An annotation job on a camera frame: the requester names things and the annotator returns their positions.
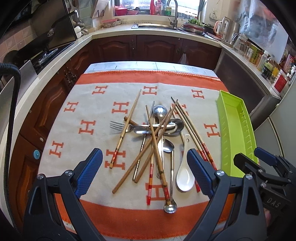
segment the white ceramic spoon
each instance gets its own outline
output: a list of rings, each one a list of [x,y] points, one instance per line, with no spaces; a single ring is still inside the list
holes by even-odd
[[[177,182],[178,188],[181,191],[187,192],[194,186],[194,175],[187,163],[187,151],[189,150],[189,146],[190,146],[189,144],[192,141],[191,136],[189,134],[186,134],[184,141],[185,141],[184,154],[183,154],[181,165],[177,173],[176,182]]]

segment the red bottle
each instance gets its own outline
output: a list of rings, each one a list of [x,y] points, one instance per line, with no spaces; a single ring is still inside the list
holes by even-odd
[[[151,2],[150,2],[150,15],[155,15],[154,0],[151,0]]]

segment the gas stove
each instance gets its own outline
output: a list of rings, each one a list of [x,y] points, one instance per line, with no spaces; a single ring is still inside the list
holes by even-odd
[[[71,46],[74,42],[52,49],[50,51],[43,51],[34,57],[31,62],[37,74],[41,72],[56,56],[62,51]]]

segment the stainless steel sink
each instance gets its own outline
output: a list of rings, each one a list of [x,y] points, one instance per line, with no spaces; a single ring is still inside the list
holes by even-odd
[[[132,28],[156,28],[156,29],[167,29],[173,31],[179,31],[177,28],[171,25],[155,24],[155,23],[135,23]]]

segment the tablecloth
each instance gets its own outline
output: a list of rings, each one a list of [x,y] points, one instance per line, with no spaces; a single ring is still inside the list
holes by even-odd
[[[173,197],[178,205],[174,214],[163,211],[164,195],[160,180],[153,176],[152,201],[147,206],[149,168],[138,184],[132,174],[116,194],[112,189],[139,153],[142,136],[125,135],[116,164],[109,168],[120,134],[109,127],[110,121],[124,123],[139,90],[142,89],[132,119],[147,122],[145,105],[152,102],[167,109],[171,96],[179,99],[206,143],[217,168],[221,167],[221,135],[216,100],[219,90],[227,91],[217,77],[164,71],[109,71],[83,74],[64,102],[47,138],[39,173],[47,177],[61,175],[85,160],[93,148],[104,154],[88,192],[80,199],[100,233],[121,239],[162,239],[186,235],[207,205],[208,197],[195,187],[181,192],[176,175],[182,159],[180,136],[166,137],[175,145]],[[148,152],[141,158],[143,164]],[[165,154],[164,170],[170,179],[170,155]],[[57,203],[65,223],[70,223],[61,197]],[[227,202],[221,221],[225,220],[231,201]]]

